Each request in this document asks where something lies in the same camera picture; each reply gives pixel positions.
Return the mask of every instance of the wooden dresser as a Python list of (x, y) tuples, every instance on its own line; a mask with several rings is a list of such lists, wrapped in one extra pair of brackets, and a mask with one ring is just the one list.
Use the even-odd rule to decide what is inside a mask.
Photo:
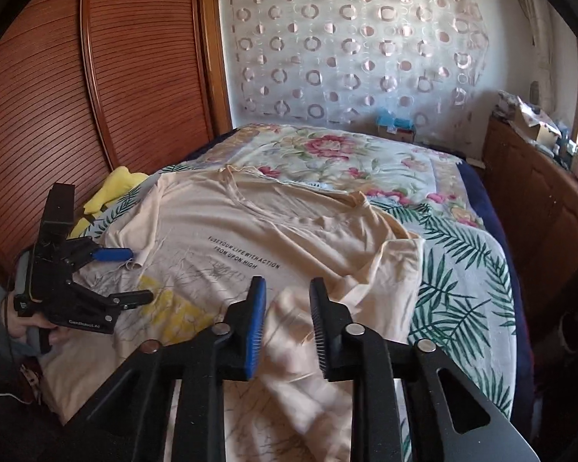
[(578, 305), (578, 180), (495, 119), (482, 159), (535, 340)]

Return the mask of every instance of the yellow print on shirt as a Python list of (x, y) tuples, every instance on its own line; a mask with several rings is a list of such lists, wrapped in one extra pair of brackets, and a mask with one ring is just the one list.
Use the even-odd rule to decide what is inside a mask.
[(154, 293), (154, 301), (144, 305), (140, 314), (149, 319), (164, 345), (188, 341), (214, 323), (214, 315), (175, 295), (154, 278), (142, 276), (137, 289)]

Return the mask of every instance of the beige curtain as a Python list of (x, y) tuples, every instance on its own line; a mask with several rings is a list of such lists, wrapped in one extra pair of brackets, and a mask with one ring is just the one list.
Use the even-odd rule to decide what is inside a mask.
[(538, 54), (538, 69), (535, 80), (539, 84), (539, 104), (546, 113), (552, 114), (555, 105), (555, 91), (552, 87), (553, 35), (548, 0), (518, 0), (531, 23), (533, 44)]

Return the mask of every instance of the navy blue mattress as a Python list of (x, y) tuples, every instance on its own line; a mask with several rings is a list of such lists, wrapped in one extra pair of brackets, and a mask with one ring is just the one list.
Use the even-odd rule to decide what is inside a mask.
[(528, 439), (531, 432), (531, 417), (533, 415), (534, 384), (533, 384), (533, 353), (529, 340), (529, 329), (524, 317), (522, 298), (520, 296), (520, 284), (518, 275), (512, 262), (512, 255), (507, 244), (506, 234), (503, 231), (499, 217), (490, 202), (488, 193), (484, 188), (478, 174), (466, 162), (459, 165), (460, 175), (465, 183), (469, 203), (475, 213), (484, 220), (484, 227), (500, 243), (506, 254), (507, 264), (510, 269), (512, 282), (512, 295), (514, 297), (514, 309), (516, 312), (516, 389), (512, 407), (512, 424)]

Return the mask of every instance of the leaf pattern bed sheet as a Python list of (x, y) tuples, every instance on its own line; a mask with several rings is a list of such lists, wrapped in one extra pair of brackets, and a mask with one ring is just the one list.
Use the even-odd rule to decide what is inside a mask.
[[(100, 237), (164, 172), (254, 166), (279, 180), (362, 191), (372, 204), (426, 239), (409, 342), (435, 341), (509, 417), (516, 375), (509, 269), (501, 246), (470, 208), (459, 162), (448, 154), (363, 134), (247, 126), (197, 160), (150, 176), (84, 234)], [(408, 459), (407, 425), (403, 416)]]

